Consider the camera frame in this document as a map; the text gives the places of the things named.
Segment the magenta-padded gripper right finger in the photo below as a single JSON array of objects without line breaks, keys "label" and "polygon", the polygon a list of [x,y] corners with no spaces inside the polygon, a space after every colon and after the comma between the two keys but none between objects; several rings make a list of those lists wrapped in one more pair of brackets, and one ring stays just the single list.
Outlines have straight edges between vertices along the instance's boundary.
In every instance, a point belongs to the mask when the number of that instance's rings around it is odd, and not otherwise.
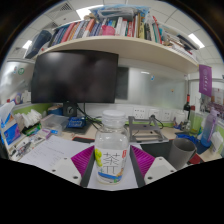
[{"label": "magenta-padded gripper right finger", "polygon": [[153,157],[133,145],[130,146],[130,158],[139,187],[148,185],[176,171],[164,157]]}]

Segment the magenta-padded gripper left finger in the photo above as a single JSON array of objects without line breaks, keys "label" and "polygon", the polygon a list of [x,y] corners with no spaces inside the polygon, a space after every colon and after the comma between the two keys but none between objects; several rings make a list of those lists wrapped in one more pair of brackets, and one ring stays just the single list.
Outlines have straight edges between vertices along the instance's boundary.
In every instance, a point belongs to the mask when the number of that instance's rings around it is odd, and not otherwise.
[{"label": "magenta-padded gripper left finger", "polygon": [[81,187],[87,187],[94,164],[94,147],[90,146],[71,158],[60,159],[52,168],[53,174]]}]

